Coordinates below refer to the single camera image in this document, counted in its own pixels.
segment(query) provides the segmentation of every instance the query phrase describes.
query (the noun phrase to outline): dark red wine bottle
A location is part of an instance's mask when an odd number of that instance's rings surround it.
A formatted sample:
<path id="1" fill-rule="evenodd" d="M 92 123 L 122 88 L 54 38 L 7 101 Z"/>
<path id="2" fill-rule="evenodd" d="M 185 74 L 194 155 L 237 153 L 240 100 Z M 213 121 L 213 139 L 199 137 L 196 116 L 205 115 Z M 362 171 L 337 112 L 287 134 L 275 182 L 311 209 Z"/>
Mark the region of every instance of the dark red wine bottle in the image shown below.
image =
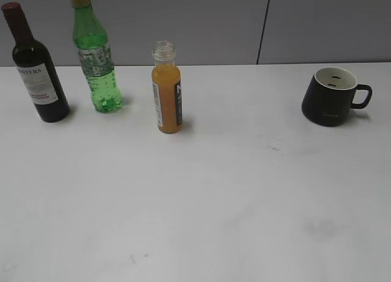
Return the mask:
<path id="1" fill-rule="evenodd" d="M 15 39 L 12 58 L 43 121 L 55 122 L 69 113 L 69 106 L 47 48 L 33 38 L 17 2 L 1 7 Z"/>

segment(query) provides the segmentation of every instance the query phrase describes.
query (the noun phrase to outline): bottle label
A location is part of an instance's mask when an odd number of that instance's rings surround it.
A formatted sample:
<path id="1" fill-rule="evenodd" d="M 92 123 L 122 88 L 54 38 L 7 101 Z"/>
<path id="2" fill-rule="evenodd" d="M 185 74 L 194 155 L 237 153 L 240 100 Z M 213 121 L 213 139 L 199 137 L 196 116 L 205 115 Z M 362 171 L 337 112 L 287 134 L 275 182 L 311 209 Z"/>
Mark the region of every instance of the bottle label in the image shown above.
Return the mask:
<path id="1" fill-rule="evenodd" d="M 47 105 L 59 99 L 44 63 L 35 67 L 16 68 L 34 104 Z"/>
<path id="2" fill-rule="evenodd" d="M 161 115 L 161 104 L 160 104 L 160 94 L 159 86 L 152 82 L 153 86 L 153 96 L 155 97 L 155 109 L 156 117 L 158 119 L 158 126 L 163 127 L 163 116 Z"/>
<path id="3" fill-rule="evenodd" d="M 182 124 L 182 87 L 181 81 L 174 85 L 175 110 L 177 112 L 177 126 Z"/>
<path id="4" fill-rule="evenodd" d="M 79 49 L 81 68 L 86 76 L 105 76 L 114 69 L 109 44 L 93 49 Z"/>

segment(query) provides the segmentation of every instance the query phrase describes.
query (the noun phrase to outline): mug handle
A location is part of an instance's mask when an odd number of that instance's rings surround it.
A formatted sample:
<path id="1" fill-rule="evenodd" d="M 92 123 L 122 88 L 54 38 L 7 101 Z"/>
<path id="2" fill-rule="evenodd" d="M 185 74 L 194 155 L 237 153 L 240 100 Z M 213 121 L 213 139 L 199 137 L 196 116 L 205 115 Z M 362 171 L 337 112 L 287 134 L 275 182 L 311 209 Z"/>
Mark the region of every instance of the mug handle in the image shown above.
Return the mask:
<path id="1" fill-rule="evenodd" d="M 366 90 L 368 91 L 368 95 L 363 103 L 356 104 L 352 102 L 350 107 L 353 109 L 363 109 L 368 105 L 369 101 L 371 101 L 372 88 L 369 85 L 357 85 L 356 90 Z"/>

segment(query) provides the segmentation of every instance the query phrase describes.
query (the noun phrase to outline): orange juice bottle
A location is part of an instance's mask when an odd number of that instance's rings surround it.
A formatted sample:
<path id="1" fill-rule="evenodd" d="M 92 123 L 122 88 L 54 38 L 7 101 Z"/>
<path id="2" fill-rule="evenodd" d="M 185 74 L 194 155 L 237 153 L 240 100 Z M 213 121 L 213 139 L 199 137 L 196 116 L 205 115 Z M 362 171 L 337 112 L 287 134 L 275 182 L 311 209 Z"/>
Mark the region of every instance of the orange juice bottle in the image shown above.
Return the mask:
<path id="1" fill-rule="evenodd" d="M 159 41 L 152 51 L 155 67 L 152 71 L 158 128 L 173 134 L 182 126 L 181 72 L 175 65 L 175 47 L 169 41 Z"/>

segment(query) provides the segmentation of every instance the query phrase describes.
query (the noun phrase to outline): black mug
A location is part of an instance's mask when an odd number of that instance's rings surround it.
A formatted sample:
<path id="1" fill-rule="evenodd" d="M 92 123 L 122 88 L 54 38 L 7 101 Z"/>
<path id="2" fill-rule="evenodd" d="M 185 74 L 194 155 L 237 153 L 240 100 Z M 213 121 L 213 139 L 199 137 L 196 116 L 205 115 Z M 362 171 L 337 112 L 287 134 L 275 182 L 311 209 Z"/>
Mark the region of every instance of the black mug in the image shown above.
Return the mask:
<path id="1" fill-rule="evenodd" d="M 368 91 L 363 103 L 353 103 L 356 90 Z M 350 108 L 365 108 L 371 97 L 371 87 L 359 85 L 357 78 L 350 71 L 327 67 L 313 75 L 301 104 L 301 110 L 305 117 L 314 123 L 338 126 L 348 118 Z"/>

